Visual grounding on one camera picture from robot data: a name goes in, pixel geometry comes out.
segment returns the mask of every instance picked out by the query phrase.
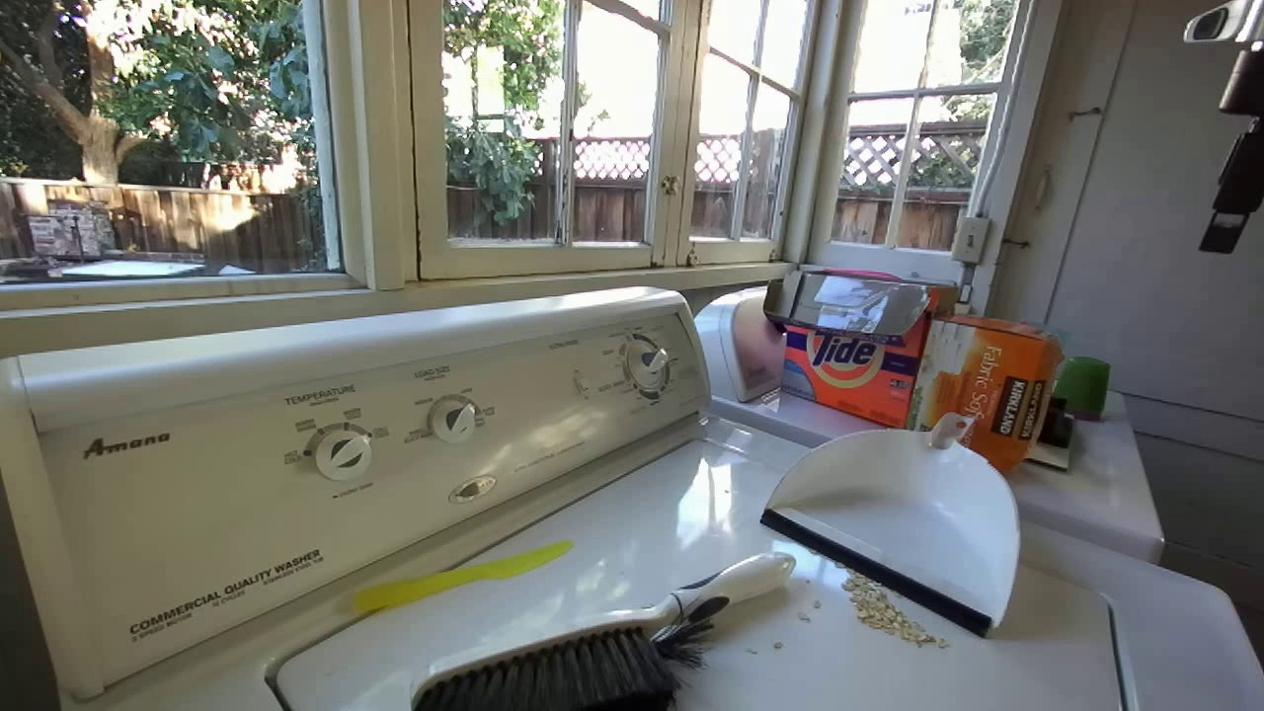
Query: dustpan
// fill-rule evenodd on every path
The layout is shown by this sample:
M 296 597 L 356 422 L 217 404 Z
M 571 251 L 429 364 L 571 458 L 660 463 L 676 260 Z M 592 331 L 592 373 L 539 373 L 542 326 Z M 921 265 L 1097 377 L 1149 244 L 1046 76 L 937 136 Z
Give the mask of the dustpan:
M 985 634 L 1020 564 L 1014 493 L 987 458 L 921 429 L 858 429 L 809 451 L 764 526 Z

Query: control knob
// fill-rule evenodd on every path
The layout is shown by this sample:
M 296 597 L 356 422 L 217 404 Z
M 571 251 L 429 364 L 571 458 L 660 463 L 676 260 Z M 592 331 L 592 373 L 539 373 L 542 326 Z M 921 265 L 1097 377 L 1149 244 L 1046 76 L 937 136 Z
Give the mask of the control knob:
M 313 436 L 313 463 L 330 483 L 356 483 L 371 467 L 371 436 L 356 427 L 330 427 Z
M 432 405 L 432 435 L 443 443 L 472 443 L 477 429 L 477 405 L 472 398 L 438 398 Z
M 656 398 L 669 390 L 669 373 L 671 373 L 671 350 L 660 348 L 656 338 L 648 334 L 633 334 L 623 342 L 623 367 L 630 367 L 630 377 L 642 393 Z

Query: detergent box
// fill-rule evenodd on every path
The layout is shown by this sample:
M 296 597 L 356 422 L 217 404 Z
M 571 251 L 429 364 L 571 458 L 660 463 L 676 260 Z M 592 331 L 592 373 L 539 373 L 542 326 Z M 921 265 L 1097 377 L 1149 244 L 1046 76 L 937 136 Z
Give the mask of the detergent box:
M 963 443 L 1001 473 L 1014 473 L 1039 436 L 1061 360 L 1061 342 L 1029 323 L 937 318 L 918 373 L 918 427 L 928 429 L 950 410 L 972 415 Z
M 880 427 L 913 427 L 918 371 L 945 293 L 892 277 L 789 272 L 766 297 L 781 323 L 781 390 Z

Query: window sill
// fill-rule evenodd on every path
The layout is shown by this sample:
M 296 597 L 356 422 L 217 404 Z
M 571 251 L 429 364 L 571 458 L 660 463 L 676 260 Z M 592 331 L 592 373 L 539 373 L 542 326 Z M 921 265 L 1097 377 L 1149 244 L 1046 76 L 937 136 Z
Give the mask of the window sill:
M 28 305 L 6 305 L 0 354 L 236 331 L 302 318 L 340 318 L 448 305 L 488 305 L 559 293 L 592 293 L 621 285 L 679 289 L 691 305 L 709 305 L 716 293 L 766 285 L 785 265 L 725 265 L 725 268 L 638 268 L 638 272 L 571 272 L 571 277 L 501 277 L 501 280 L 429 280 L 394 293 L 347 289 L 343 277 L 313 280 L 240 280 L 240 285 L 127 285 L 130 293 L 64 289 L 34 297 Z

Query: brush bristles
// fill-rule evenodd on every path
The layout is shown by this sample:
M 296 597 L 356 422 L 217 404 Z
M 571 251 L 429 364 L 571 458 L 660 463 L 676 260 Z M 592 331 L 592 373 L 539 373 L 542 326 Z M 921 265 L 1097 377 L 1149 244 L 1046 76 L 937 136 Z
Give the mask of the brush bristles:
M 448 673 L 414 711 L 663 711 L 676 677 L 642 626 L 610 626 Z

